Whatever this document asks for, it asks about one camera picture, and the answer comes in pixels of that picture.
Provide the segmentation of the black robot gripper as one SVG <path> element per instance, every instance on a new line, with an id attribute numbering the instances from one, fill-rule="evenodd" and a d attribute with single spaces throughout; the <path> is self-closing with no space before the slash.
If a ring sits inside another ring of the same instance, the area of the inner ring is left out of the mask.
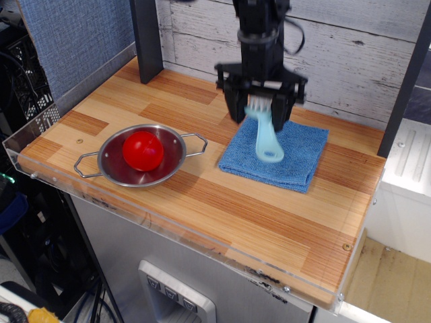
<path id="1" fill-rule="evenodd" d="M 305 76 L 284 67 L 283 33 L 239 33 L 241 62 L 218 63 L 217 87 L 224 91 L 230 117 L 237 124 L 245 118 L 248 94 L 276 94 L 271 102 L 275 132 L 283 129 L 294 104 L 306 100 Z"/>

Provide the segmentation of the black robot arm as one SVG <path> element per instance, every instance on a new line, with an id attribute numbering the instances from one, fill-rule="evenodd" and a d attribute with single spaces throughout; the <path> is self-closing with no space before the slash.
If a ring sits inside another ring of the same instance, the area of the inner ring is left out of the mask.
<path id="1" fill-rule="evenodd" d="M 249 96 L 271 100 L 274 130 L 289 120 L 293 105 L 305 101 L 308 79 L 284 67 L 284 24 L 289 1 L 234 1 L 240 28 L 241 62 L 219 63 L 217 87 L 223 90 L 230 117 L 245 118 Z"/>

